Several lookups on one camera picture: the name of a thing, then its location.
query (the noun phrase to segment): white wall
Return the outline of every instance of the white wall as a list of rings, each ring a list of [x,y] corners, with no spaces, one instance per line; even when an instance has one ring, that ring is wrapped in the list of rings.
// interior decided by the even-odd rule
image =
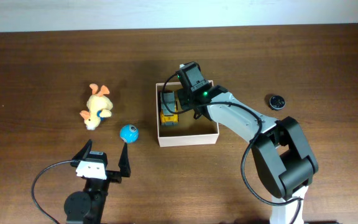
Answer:
[[[358,22],[358,0],[0,0],[0,32]]]

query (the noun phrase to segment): blue ball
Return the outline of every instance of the blue ball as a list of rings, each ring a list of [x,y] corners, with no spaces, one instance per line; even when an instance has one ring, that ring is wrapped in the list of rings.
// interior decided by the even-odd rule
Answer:
[[[119,136],[122,140],[124,140],[124,142],[132,143],[135,142],[139,137],[139,130],[135,126],[127,124],[121,128]]]

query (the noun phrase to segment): cardboard box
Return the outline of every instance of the cardboard box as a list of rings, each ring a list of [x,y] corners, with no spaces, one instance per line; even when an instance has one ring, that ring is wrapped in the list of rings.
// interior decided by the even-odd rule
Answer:
[[[157,111],[157,134],[160,147],[167,146],[189,146],[198,144],[215,144],[219,136],[219,125],[204,116],[194,119],[194,111],[178,115],[178,125],[162,126],[160,123],[160,92],[164,83],[155,85],[155,99]],[[167,83],[165,90],[175,91],[175,99],[178,103],[178,111],[182,108],[176,91],[181,89],[180,82]]]

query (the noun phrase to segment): plush toy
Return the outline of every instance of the plush toy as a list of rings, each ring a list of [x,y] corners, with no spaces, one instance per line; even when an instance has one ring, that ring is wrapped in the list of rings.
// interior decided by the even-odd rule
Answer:
[[[89,87],[92,89],[92,95],[88,102],[86,102],[89,111],[81,111],[80,115],[84,118],[86,128],[94,130],[99,126],[100,121],[111,117],[112,102],[109,98],[103,96],[110,93],[106,86],[103,85],[99,93],[96,93],[99,88],[97,84],[90,84]]]

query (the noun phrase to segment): black cap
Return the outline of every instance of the black cap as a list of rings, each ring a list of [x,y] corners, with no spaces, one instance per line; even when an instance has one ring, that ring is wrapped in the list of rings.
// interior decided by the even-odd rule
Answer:
[[[285,106],[284,98],[278,95],[272,96],[268,103],[270,105],[270,108],[275,111],[281,110]]]

